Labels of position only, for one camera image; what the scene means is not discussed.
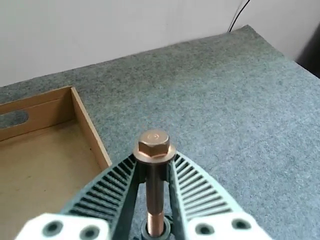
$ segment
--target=gray carpet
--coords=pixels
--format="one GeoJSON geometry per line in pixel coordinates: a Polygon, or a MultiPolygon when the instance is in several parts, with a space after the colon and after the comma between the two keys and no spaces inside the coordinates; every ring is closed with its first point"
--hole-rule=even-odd
{"type": "MultiPolygon", "coordinates": [[[[164,129],[271,237],[320,239],[320,80],[251,27],[5,86],[0,102],[65,85],[113,162],[164,129]]],[[[131,237],[144,197],[141,187],[131,237]]]]}

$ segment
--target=copper bolt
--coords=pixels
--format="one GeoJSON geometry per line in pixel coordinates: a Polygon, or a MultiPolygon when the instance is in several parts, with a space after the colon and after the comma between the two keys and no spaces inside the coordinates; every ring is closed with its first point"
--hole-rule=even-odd
{"type": "Polygon", "coordinates": [[[164,181],[166,164],[173,159],[176,148],[165,131],[148,130],[138,140],[134,156],[146,164],[147,231],[151,237],[164,232],[164,181]]]}

